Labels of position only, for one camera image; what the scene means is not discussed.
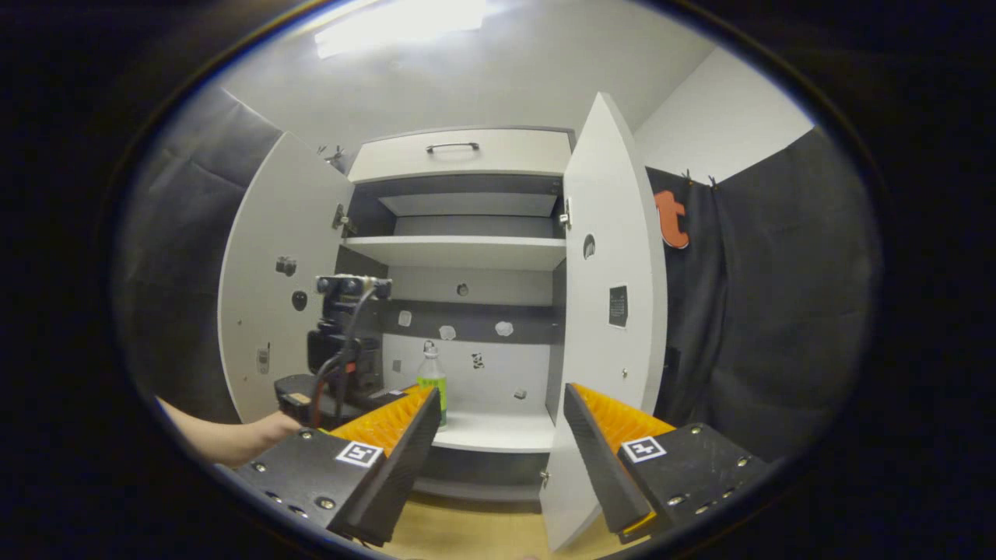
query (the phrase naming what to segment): door hinge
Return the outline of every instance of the door hinge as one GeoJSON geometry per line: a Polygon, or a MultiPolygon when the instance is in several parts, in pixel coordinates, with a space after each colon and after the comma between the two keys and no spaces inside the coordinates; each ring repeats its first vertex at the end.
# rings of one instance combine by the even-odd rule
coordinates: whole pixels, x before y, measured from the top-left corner
{"type": "Polygon", "coordinates": [[[340,226],[343,226],[343,237],[346,237],[347,231],[353,235],[357,234],[357,225],[346,216],[346,211],[341,204],[336,206],[336,216],[332,218],[332,228],[339,229],[340,226]]]}
{"type": "Polygon", "coordinates": [[[571,229],[571,198],[564,197],[564,213],[560,215],[560,224],[564,229],[571,229]]]}

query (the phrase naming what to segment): white cabinet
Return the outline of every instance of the white cabinet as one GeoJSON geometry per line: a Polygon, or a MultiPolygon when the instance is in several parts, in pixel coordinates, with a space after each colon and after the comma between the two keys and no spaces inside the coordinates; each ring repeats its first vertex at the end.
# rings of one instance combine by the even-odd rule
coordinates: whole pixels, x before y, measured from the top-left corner
{"type": "MultiPolygon", "coordinates": [[[[598,94],[576,146],[568,132],[540,129],[375,140],[361,147],[349,178],[284,135],[245,195],[218,307],[236,410],[244,421],[271,413],[274,380],[308,372],[306,335],[321,308],[315,276],[355,272],[342,262],[337,270],[337,254],[341,246],[359,253],[396,283],[394,307],[379,311],[384,384],[410,384],[422,341],[436,339],[451,398],[450,425],[435,450],[489,454],[482,465],[527,455],[529,464],[543,464],[548,453],[548,482],[540,489],[536,468],[529,483],[551,548],[564,546],[599,512],[559,406],[564,383],[652,412],[663,367],[658,219],[619,110],[598,94]],[[570,225],[561,228],[565,200],[570,225]],[[358,227],[345,241],[331,227],[339,205],[358,227]],[[296,258],[293,276],[275,272],[280,256],[296,258]],[[556,285],[566,294],[554,293],[565,259],[566,282],[556,285]],[[291,305],[296,290],[314,300],[304,311],[291,305]],[[567,302],[566,319],[552,313],[555,301],[567,302]],[[514,330],[496,334],[498,322],[514,330]],[[454,340],[439,341],[443,325],[456,325],[454,340]],[[557,330],[562,359],[554,357],[557,330]]],[[[479,495],[501,493],[492,490],[479,495]]]]}

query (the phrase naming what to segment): cabinet door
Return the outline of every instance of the cabinet door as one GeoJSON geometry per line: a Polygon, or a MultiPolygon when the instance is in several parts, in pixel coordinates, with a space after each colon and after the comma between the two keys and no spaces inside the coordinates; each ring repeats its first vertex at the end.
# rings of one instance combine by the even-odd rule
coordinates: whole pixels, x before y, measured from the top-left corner
{"type": "MultiPolygon", "coordinates": [[[[598,94],[564,173],[567,321],[560,386],[579,383],[653,412],[664,364],[667,281],[649,179],[616,104],[598,94]]],[[[549,476],[540,491],[551,550],[601,509],[558,407],[549,476]]]]}
{"type": "Polygon", "coordinates": [[[315,277],[332,274],[342,242],[336,207],[353,185],[284,133],[246,190],[228,235],[218,292],[218,340],[228,391],[242,421],[277,410],[273,382],[308,373],[307,336],[322,313],[315,277]],[[279,257],[296,261],[292,276],[279,257]],[[292,297],[304,292],[298,311],[292,297]]]}

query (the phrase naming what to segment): white shelf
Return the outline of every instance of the white shelf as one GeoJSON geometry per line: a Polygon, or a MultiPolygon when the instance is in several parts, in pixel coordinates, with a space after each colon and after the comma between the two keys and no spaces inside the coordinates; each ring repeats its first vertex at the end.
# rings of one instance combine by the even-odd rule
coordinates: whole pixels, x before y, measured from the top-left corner
{"type": "Polygon", "coordinates": [[[549,453],[554,423],[547,414],[504,416],[487,413],[446,415],[446,429],[436,433],[437,447],[492,453],[549,453]]]}
{"type": "Polygon", "coordinates": [[[551,271],[567,256],[564,239],[538,237],[394,235],[344,244],[387,266],[551,271]]]}

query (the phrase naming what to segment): cable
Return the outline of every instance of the cable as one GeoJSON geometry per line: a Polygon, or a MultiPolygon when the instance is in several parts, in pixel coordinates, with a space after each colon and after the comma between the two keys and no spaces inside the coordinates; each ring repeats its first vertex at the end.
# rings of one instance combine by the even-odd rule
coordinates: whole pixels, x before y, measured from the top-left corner
{"type": "MultiPolygon", "coordinates": [[[[348,362],[347,352],[352,351],[353,346],[353,335],[357,330],[357,322],[360,317],[360,309],[363,307],[364,303],[374,294],[375,288],[370,288],[364,295],[360,296],[357,301],[357,305],[353,307],[353,317],[350,318],[350,324],[346,328],[345,341],[343,347],[339,349],[338,352],[331,358],[325,361],[324,364],[319,368],[318,372],[315,373],[315,388],[312,391],[312,427],[317,429],[319,422],[322,417],[321,407],[319,406],[319,401],[322,396],[322,389],[325,387],[326,378],[332,377],[335,373],[339,371],[344,371],[346,366],[342,363],[343,359],[348,362]]],[[[343,413],[343,404],[346,399],[346,376],[340,374],[339,383],[336,386],[336,411],[335,411],[335,423],[339,422],[343,413]]]]}

